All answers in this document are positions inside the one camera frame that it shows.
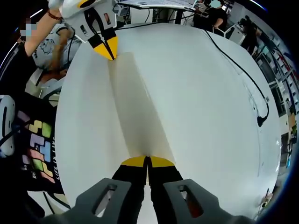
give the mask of black t-shirt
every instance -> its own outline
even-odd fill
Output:
[[[211,8],[209,11],[209,22],[213,26],[218,19],[223,19],[223,23],[219,26],[219,29],[225,31],[226,24],[228,22],[228,16],[222,8]]]
[[[28,120],[30,124],[14,135],[15,152],[12,156],[1,158],[0,164],[14,166],[10,169],[14,176],[11,178],[18,178],[26,190],[61,194],[63,190],[56,165],[54,142],[56,109],[48,101],[25,93],[26,83],[36,66],[33,58],[27,56],[24,44],[20,44],[13,54],[1,75],[0,94],[10,95],[15,101],[12,127],[24,126]]]

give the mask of white table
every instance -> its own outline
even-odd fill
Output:
[[[266,106],[256,87],[200,29],[153,24],[116,33],[118,57],[123,62],[130,58],[124,63],[130,66],[135,60],[133,67],[147,89],[171,149],[146,153],[174,160],[184,179],[192,178],[215,194],[220,206],[231,214],[253,217],[267,189],[273,190],[280,160],[278,112],[258,65],[240,46],[210,34],[269,98],[269,117],[261,128],[256,110],[264,116]],[[114,67],[88,43],[82,44],[62,87],[55,140],[58,170],[70,206],[80,193],[102,178],[112,177],[129,157],[108,66]],[[138,126],[134,116],[128,118],[131,127]],[[144,152],[130,149],[132,153]],[[156,220],[153,208],[146,211],[151,207],[148,193],[147,187],[139,223]]]

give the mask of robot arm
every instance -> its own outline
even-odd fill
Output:
[[[94,51],[109,60],[116,58],[116,14],[111,0],[49,0],[49,8],[59,5],[63,22],[75,30],[79,39],[89,42]]]

